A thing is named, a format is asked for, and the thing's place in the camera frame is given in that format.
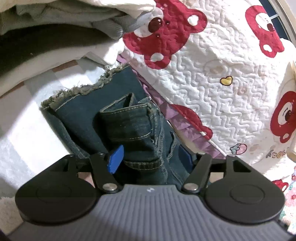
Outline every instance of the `white fabric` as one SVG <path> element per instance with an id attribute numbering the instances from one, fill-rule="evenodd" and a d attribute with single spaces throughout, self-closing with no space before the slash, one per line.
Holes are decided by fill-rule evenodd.
<path id="1" fill-rule="evenodd" d="M 291 68 L 296 59 L 296 48 L 290 41 L 281 39 L 285 48 L 283 52 L 277 53 L 274 58 L 262 53 L 259 40 L 245 18 L 250 6 L 261 5 L 258 0 L 187 3 L 188 8 L 200 10 L 206 15 L 207 26 L 200 33 L 190 34 L 185 45 L 172 55 L 167 67 L 149 68 L 143 55 L 127 47 L 122 56 L 169 103 L 195 111 L 203 126 L 213 131 L 209 142 L 222 154 L 232 154 L 230 148 L 243 143 L 247 151 L 240 157 L 254 164 L 263 160 L 271 149 L 275 153 L 287 150 L 293 137 L 281 143 L 279 137 L 271 132 L 270 122 L 283 94 L 288 90 L 296 91 Z M 152 18 L 163 16 L 161 8 L 156 8 Z M 264 17 L 265 25 L 271 23 L 267 15 Z M 147 26 L 134 32 L 139 42 L 141 37 L 147 36 Z M 129 41 L 128 34 L 124 41 Z M 221 78 L 227 76 L 233 77 L 230 86 L 220 83 Z"/>
<path id="2" fill-rule="evenodd" d="M 10 9 L 14 5 L 27 5 L 34 3 L 49 3 L 54 0 L 0 0 L 0 12 Z M 98 7 L 111 7 L 121 10 L 133 18 L 138 17 L 142 12 L 150 12 L 155 8 L 154 0 L 80 0 Z"/>
<path id="3" fill-rule="evenodd" d="M 119 39 L 94 46 L 69 47 L 40 54 L 0 77 L 0 96 L 24 80 L 83 56 L 103 65 L 113 65 L 117 55 L 123 50 L 123 40 Z"/>

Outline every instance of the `gray clothing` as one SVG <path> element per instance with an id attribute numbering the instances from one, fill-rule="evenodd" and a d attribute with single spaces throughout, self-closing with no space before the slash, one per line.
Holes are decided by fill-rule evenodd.
<path id="1" fill-rule="evenodd" d="M 0 36 L 0 77 L 25 61 L 52 50 L 93 46 L 111 41 L 101 31 L 69 24 L 16 29 Z"/>
<path id="2" fill-rule="evenodd" d="M 0 35 L 9 30 L 38 25 L 65 23 L 96 28 L 112 39 L 142 26 L 150 12 L 137 19 L 115 8 L 97 7 L 76 0 L 57 0 L 47 4 L 17 5 L 0 13 Z"/>

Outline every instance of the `quilted blanket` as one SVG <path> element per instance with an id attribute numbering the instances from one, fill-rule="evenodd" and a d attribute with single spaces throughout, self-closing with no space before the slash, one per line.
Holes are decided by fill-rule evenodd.
<path id="1" fill-rule="evenodd" d="M 124 36 L 122 56 L 224 156 L 239 155 L 281 188 L 296 232 L 296 48 L 258 0 L 156 0 Z"/>

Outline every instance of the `jeans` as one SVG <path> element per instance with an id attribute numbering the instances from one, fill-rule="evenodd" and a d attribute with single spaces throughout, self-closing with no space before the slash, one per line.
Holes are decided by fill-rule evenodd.
<path id="1" fill-rule="evenodd" d="M 188 177 L 179 159 L 180 142 L 162 113 L 126 67 L 102 88 L 68 96 L 45 108 L 52 127 L 78 157 L 124 146 L 119 183 L 182 185 Z"/>
<path id="2" fill-rule="evenodd" d="M 123 145 L 124 163 L 139 171 L 137 184 L 181 186 L 188 173 L 178 158 L 180 143 L 148 97 L 127 94 L 100 111 L 107 138 Z"/>

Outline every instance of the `yellow heart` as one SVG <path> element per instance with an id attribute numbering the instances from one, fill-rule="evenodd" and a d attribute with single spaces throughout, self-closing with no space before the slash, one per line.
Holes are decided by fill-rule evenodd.
<path id="1" fill-rule="evenodd" d="M 233 81 L 233 77 L 232 76 L 227 76 L 226 78 L 221 78 L 220 79 L 220 83 L 222 85 L 225 85 L 225 86 L 229 86 L 232 84 L 232 81 Z"/>

